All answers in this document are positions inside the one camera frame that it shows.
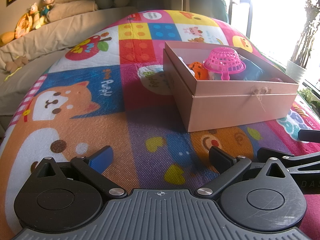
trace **silver bolt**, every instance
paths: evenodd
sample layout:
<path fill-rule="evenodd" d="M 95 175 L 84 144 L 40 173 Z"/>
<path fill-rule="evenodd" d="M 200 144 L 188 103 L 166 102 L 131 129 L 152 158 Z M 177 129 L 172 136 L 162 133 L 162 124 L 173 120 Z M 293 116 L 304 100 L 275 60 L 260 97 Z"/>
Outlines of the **silver bolt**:
<path fill-rule="evenodd" d="M 113 196 L 121 196 L 124 194 L 124 190 L 122 188 L 115 187 L 109 190 L 109 194 Z"/>
<path fill-rule="evenodd" d="M 201 187 L 197 190 L 197 193 L 199 195 L 203 195 L 203 196 L 209 196 L 213 193 L 212 189 L 207 188 L 207 187 Z"/>

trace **pink plastic basket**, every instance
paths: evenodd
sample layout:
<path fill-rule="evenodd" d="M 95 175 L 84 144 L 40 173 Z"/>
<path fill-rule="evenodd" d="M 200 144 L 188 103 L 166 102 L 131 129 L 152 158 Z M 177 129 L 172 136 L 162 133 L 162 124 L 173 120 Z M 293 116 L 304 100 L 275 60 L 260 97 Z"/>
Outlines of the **pink plastic basket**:
<path fill-rule="evenodd" d="M 230 80 L 229 74 L 245 70 L 245 64 L 239 59 L 238 53 L 227 47 L 211 50 L 209 57 L 203 61 L 203 66 L 211 72 L 222 74 L 221 80 Z"/>

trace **gray ribbed plate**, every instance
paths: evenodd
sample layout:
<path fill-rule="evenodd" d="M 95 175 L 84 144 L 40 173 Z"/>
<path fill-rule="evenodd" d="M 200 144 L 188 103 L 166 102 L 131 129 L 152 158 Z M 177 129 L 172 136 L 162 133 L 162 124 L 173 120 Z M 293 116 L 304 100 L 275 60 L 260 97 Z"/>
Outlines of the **gray ribbed plate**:
<path fill-rule="evenodd" d="M 297 228 L 276 234 L 247 231 L 228 221 L 212 200 L 184 190 L 135 189 L 124 199 L 111 200 L 101 215 L 72 232 L 44 234 L 22 230 L 25 240 L 299 240 Z"/>

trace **play mat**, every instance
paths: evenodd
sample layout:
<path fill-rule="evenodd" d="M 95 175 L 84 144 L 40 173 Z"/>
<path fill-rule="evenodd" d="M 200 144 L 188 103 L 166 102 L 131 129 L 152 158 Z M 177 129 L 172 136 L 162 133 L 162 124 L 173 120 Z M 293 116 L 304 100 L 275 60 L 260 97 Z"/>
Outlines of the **play mat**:
<path fill-rule="evenodd" d="M 263 58 L 230 25 L 181 11 L 132 14 L 81 42 L 39 78 L 7 130 L 0 148 L 0 239 L 20 231 L 15 196 L 46 156 L 69 161 L 110 145 L 114 160 L 103 175 L 129 192 L 193 191 L 218 176 L 208 160 L 212 145 L 251 159 L 260 147 L 296 155 L 320 151 L 320 144 L 297 138 L 299 129 L 320 130 L 300 96 L 278 120 L 187 133 L 162 69 L 165 41 L 233 45 Z M 320 239 L 320 195 L 306 199 L 300 229 Z"/>

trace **storage box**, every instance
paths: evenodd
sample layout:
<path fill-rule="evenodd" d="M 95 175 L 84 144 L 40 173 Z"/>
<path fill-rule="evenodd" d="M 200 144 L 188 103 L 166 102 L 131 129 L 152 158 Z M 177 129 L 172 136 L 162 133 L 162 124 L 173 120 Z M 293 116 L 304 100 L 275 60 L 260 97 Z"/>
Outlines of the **storage box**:
<path fill-rule="evenodd" d="M 235 49 L 239 55 L 284 82 L 196 80 L 183 62 L 186 65 L 203 62 L 216 47 Z M 167 41 L 163 69 L 188 132 L 285 117 L 297 95 L 298 84 L 292 78 L 238 47 Z"/>

